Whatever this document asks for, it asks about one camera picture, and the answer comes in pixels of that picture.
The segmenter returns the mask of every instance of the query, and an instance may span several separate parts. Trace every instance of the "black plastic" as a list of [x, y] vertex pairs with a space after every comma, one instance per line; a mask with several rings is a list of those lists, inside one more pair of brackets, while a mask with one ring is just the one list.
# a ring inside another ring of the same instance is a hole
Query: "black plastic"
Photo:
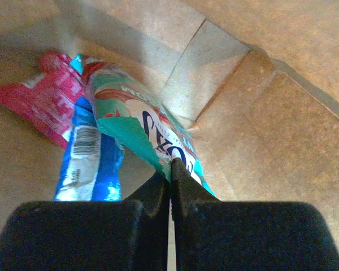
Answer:
[[321, 214], [297, 202], [220, 202], [172, 162], [177, 270], [339, 270]]
[[221, 202], [172, 162], [122, 202], [31, 202], [0, 236], [0, 270], [339, 270], [321, 214], [293, 202]]
[[167, 270], [169, 195], [155, 173], [123, 202], [23, 204], [0, 236], [0, 270]]

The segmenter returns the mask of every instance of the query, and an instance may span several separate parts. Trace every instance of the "snack bag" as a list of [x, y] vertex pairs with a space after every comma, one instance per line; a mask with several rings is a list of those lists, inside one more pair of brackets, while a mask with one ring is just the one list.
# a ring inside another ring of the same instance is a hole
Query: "snack bag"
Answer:
[[0, 88], [0, 104], [29, 120], [62, 148], [70, 134], [74, 103], [84, 94], [70, 61], [69, 56], [50, 51], [40, 59], [44, 73]]
[[92, 107], [79, 98], [54, 200], [118, 201], [123, 148], [98, 131]]
[[169, 181], [171, 160], [180, 158], [189, 174], [213, 194], [191, 136], [143, 84], [99, 59], [78, 55], [71, 64], [79, 63], [100, 132], [118, 139]]

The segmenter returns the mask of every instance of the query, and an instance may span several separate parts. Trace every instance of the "teal snack bag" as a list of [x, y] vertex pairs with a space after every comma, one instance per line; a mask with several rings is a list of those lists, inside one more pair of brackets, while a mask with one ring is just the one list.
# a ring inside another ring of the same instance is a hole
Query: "teal snack bag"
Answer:
[[180, 158], [189, 174], [213, 194], [203, 178], [191, 136], [145, 85], [99, 59], [78, 55], [74, 64], [79, 63], [100, 132], [126, 145], [168, 181], [171, 160]]

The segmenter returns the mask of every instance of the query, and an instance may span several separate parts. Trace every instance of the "pink snack bag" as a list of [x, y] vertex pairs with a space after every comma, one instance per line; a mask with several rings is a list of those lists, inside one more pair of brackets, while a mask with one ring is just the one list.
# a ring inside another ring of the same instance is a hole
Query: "pink snack bag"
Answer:
[[49, 51], [39, 60], [44, 73], [0, 88], [0, 104], [29, 120], [62, 148], [70, 135], [74, 104], [84, 95], [80, 76], [68, 55]]

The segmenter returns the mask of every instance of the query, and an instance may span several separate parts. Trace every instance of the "white label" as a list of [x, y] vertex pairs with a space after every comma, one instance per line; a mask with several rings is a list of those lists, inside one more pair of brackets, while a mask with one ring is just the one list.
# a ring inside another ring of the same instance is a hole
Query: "white label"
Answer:
[[70, 139], [71, 132], [72, 132], [72, 127], [69, 127], [67, 130], [64, 131], [64, 133], [62, 133], [62, 137], [68, 142]]
[[55, 200], [91, 200], [100, 157], [101, 133], [98, 129], [84, 125], [75, 127], [67, 174]]
[[157, 155], [165, 155], [168, 160], [180, 158], [191, 177], [201, 184], [201, 179], [194, 171], [196, 159], [187, 152], [177, 134], [160, 121], [157, 113], [148, 104], [139, 100], [127, 100], [125, 104], [132, 117], [140, 121]]

